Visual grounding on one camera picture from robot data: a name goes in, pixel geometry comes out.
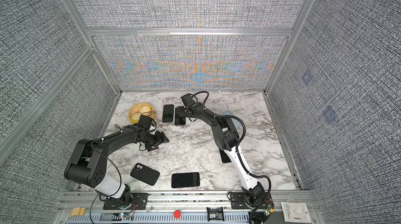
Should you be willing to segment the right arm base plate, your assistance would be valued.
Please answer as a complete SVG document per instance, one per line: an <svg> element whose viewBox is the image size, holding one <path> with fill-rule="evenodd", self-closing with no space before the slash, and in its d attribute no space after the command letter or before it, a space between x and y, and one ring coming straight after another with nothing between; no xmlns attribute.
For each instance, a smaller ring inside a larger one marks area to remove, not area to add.
<svg viewBox="0 0 401 224"><path fill-rule="evenodd" d="M252 200L249 196L246 196L243 192L228 192L227 198L230 201L232 209L255 209L259 206L264 199L264 196L259 200ZM271 195L261 205L261 209L274 209L274 203L271 199Z"/></svg>

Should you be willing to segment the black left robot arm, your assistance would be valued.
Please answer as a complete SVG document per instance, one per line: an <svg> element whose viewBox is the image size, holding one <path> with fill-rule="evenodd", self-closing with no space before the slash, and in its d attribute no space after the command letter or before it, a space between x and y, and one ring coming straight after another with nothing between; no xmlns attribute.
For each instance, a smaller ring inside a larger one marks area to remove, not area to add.
<svg viewBox="0 0 401 224"><path fill-rule="evenodd" d="M64 178L84 184L104 197L125 199L128 186L122 182L122 177L116 180L107 172L108 164L114 164L109 155L128 144L140 143L145 145L147 151L153 151L168 142L164 132L152 133L136 124L125 126L98 139L82 139L73 150L64 171Z"/></svg>

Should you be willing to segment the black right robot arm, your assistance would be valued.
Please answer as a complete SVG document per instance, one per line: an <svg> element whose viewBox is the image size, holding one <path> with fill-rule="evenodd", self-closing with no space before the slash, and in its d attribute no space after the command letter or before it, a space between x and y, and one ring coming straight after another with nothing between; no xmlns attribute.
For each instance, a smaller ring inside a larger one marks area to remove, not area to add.
<svg viewBox="0 0 401 224"><path fill-rule="evenodd" d="M245 202L251 208L261 206L266 200L265 190L257 176L251 172L240 144L246 134L245 124L233 115L218 115L207 109L203 103L196 100L194 94L187 93L181 97L183 106L179 107L179 117L201 120L211 127L215 143L233 163L241 182Z"/></svg>

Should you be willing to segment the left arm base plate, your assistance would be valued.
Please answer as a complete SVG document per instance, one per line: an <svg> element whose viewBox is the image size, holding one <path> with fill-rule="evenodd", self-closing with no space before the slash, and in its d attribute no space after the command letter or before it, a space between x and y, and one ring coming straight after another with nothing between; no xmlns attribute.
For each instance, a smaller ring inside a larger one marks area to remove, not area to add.
<svg viewBox="0 0 401 224"><path fill-rule="evenodd" d="M119 199L111 197L104 201L103 210L145 210L148 196L148 193L131 193Z"/></svg>

